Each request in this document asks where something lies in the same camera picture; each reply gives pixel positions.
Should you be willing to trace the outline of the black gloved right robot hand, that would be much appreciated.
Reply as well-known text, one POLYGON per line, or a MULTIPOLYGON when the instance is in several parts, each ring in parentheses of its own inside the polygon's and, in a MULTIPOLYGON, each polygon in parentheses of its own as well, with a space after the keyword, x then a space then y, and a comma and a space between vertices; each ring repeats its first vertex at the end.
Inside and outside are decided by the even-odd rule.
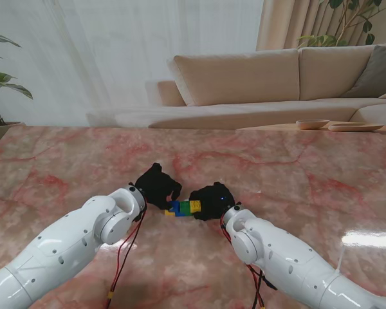
POLYGON ((189 200, 200 201, 201 210, 193 213, 193 217, 202 221, 219 220, 236 204, 232 193, 220 182, 191 192, 189 200))

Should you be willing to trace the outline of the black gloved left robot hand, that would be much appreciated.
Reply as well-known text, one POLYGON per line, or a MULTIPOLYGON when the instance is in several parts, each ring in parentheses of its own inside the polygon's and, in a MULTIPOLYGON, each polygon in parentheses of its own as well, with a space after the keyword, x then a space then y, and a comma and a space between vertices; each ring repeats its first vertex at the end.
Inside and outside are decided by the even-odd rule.
POLYGON ((160 210, 171 209, 170 201, 177 200, 182 190, 182 185, 164 173, 159 163, 153 163, 136 180, 134 186, 141 191, 147 203, 157 206, 160 210))

